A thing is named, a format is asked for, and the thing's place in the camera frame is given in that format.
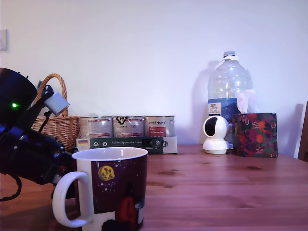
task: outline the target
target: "tissue box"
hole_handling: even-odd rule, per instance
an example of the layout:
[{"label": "tissue box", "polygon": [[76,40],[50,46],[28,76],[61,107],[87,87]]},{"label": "tissue box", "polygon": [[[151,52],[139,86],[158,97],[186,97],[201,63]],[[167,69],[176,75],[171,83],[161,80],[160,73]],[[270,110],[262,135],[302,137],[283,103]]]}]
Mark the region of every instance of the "tissue box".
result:
[{"label": "tissue box", "polygon": [[275,113],[233,115],[233,149],[243,157],[277,157]]}]

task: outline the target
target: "large water jug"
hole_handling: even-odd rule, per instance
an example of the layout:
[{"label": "large water jug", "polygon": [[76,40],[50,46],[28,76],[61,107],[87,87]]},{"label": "large water jug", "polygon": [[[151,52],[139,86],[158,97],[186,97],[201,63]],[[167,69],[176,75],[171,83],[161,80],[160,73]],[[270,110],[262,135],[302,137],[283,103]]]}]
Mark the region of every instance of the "large water jug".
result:
[{"label": "large water jug", "polygon": [[229,123],[237,109],[237,94],[252,89],[248,72],[238,62],[235,51],[226,51],[223,61],[211,75],[208,82],[208,116],[222,116]]}]

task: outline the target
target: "mug handle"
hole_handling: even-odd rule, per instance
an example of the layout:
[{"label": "mug handle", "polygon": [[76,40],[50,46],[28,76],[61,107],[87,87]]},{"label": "mug handle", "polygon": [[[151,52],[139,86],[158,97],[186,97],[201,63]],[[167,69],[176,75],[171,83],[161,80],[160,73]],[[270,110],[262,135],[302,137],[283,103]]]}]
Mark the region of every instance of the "mug handle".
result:
[{"label": "mug handle", "polygon": [[[79,189],[85,195],[80,198],[81,216],[74,220],[69,220],[65,212],[65,197],[69,186],[74,180],[81,183]],[[54,217],[60,224],[70,228],[78,228],[93,220],[93,206],[91,206],[93,201],[89,193],[90,187],[90,179],[84,172],[70,172],[59,180],[53,193],[52,210]]]}]

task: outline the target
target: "white wall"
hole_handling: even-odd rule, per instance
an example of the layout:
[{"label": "white wall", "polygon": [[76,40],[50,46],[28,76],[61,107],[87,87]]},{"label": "white wall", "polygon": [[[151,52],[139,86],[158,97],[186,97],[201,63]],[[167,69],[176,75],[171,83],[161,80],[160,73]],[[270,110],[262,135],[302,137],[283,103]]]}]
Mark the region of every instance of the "white wall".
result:
[{"label": "white wall", "polygon": [[307,10],[306,0],[2,0],[1,66],[35,85],[62,75],[72,115],[175,115],[187,144],[204,140],[209,74],[236,50],[260,108],[278,115],[279,151],[297,156]]}]

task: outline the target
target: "tin can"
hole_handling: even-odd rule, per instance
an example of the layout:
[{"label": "tin can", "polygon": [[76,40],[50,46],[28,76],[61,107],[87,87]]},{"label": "tin can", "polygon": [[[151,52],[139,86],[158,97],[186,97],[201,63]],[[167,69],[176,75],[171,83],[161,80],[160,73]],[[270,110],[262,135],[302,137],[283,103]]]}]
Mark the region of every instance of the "tin can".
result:
[{"label": "tin can", "polygon": [[175,136],[174,115],[172,116],[146,116],[145,136]]},{"label": "tin can", "polygon": [[114,117],[114,137],[143,137],[143,116]]},{"label": "tin can", "polygon": [[81,117],[79,124],[80,138],[113,137],[111,116]]}]

